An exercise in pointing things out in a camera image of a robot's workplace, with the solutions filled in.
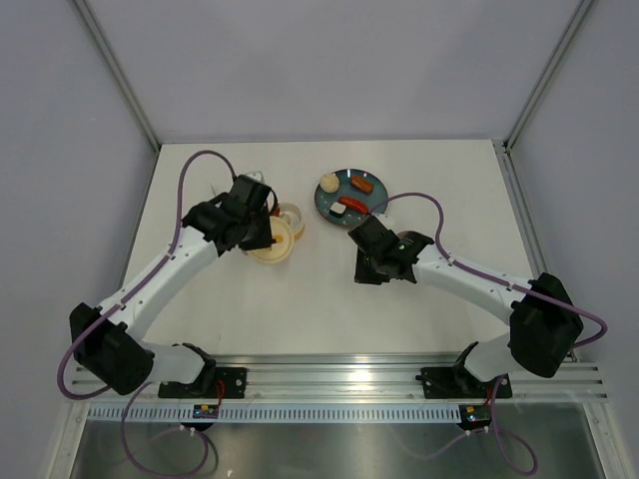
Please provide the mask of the yellow lunch box lid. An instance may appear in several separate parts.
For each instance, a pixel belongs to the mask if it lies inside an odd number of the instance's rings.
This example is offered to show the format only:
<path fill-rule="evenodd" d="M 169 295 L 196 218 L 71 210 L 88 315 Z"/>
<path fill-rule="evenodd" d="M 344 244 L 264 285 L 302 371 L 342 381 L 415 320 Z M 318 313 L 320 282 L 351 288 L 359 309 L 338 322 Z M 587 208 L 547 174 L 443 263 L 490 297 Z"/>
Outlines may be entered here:
<path fill-rule="evenodd" d="M 280 217 L 270 218 L 271 240 L 270 246 L 250 250 L 248 255 L 262 264 L 273 265 L 287 259 L 295 245 L 295 236 L 291 226 Z"/>

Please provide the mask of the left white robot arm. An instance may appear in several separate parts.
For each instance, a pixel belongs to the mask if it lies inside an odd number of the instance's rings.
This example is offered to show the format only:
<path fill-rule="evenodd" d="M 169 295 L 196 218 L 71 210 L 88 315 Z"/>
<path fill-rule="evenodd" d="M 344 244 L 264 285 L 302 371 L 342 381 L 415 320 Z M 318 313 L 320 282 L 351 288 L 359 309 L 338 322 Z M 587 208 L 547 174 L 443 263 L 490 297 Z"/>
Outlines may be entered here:
<path fill-rule="evenodd" d="M 277 202 L 271 187 L 239 175 L 229 192 L 191 207 L 155 263 L 99 305 L 74 308 L 70 357 L 120 395 L 157 382 L 164 398 L 214 396 L 219 380 L 212 355 L 191 343 L 151 344 L 144 337 L 173 297 L 225 252 L 272 244 Z"/>

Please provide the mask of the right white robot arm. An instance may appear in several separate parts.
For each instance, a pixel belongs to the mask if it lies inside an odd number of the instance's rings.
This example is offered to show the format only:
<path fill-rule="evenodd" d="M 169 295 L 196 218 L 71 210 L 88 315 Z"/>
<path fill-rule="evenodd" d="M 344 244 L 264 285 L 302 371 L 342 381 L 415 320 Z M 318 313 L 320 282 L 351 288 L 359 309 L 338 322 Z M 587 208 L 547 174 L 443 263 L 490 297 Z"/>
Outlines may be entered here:
<path fill-rule="evenodd" d="M 583 330 L 579 315 L 555 276 L 525 280 L 478 265 L 461 266 L 432 238 L 399 234 L 366 216 L 349 233 L 357 247 L 354 280 L 392 280 L 433 286 L 495 316 L 508 328 L 489 341 L 470 343 L 445 367 L 424 366 L 417 375 L 427 399 L 488 398 L 503 375 L 527 371 L 553 377 Z"/>

